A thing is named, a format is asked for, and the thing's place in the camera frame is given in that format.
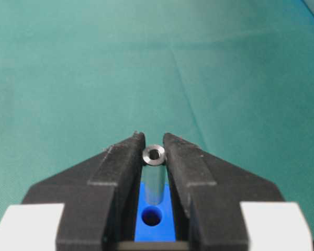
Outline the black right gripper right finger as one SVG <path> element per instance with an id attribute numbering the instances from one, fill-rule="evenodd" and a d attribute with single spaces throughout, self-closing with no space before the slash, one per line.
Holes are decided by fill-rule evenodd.
<path id="1" fill-rule="evenodd" d="M 177 219 L 192 250 L 313 250 L 304 214 L 271 181 L 167 133 L 171 191 L 188 219 Z"/>

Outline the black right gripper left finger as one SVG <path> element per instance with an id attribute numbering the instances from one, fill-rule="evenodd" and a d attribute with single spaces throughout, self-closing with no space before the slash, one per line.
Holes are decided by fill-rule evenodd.
<path id="1" fill-rule="evenodd" d="M 32 185 L 0 221 L 0 250 L 102 250 L 119 240 L 144 148 L 145 136 L 136 132 Z"/>

